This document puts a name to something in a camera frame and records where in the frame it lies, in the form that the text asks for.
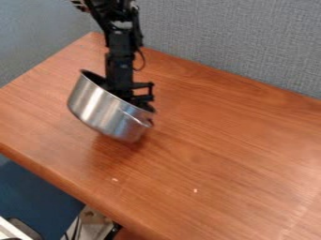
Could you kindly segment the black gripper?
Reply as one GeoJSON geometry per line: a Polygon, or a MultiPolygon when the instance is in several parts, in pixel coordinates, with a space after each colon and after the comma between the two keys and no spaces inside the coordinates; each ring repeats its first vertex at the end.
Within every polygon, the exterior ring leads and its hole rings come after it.
{"type": "Polygon", "coordinates": [[[154,113],[152,82],[135,82],[132,78],[133,56],[105,54],[107,89],[120,99],[135,107],[154,113]]]}

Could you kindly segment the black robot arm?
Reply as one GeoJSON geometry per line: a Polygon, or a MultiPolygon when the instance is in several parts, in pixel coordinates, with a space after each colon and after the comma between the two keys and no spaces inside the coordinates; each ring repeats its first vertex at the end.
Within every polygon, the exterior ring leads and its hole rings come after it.
{"type": "Polygon", "coordinates": [[[72,6],[88,13],[96,21],[105,38],[105,86],[113,95],[135,107],[155,112],[152,82],[135,82],[133,72],[144,68],[133,66],[135,54],[143,46],[139,22],[139,6],[135,0],[69,0],[72,6]]]}

